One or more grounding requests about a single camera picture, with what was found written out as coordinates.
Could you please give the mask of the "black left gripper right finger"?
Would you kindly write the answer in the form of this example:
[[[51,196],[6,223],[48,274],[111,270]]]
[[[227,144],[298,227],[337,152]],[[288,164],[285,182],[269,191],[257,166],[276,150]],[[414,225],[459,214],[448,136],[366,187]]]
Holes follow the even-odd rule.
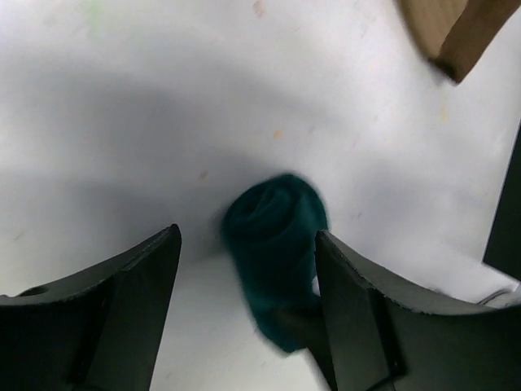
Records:
[[[418,286],[326,231],[316,266],[341,390],[517,390],[520,308]]]

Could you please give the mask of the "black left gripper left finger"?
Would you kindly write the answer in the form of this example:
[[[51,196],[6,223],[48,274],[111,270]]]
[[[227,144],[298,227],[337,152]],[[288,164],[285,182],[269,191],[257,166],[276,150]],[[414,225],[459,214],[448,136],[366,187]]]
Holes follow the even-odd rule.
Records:
[[[2,389],[149,389],[181,246],[168,226],[73,275],[2,296]]]

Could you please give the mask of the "green christmas bear sock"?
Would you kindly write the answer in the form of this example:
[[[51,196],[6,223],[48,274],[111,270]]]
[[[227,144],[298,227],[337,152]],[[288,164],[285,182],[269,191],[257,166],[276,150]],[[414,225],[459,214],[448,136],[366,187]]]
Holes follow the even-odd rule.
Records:
[[[225,212],[221,235],[262,335],[286,354],[303,345],[276,319],[278,309],[315,310],[315,236],[329,222],[304,179],[280,174],[245,191]]]

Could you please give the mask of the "brown long sock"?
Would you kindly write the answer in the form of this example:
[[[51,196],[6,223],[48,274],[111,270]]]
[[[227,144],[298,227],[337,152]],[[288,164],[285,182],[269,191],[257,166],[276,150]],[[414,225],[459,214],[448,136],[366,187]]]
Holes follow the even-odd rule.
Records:
[[[459,84],[520,8],[520,1],[400,0],[397,6],[423,58]]]

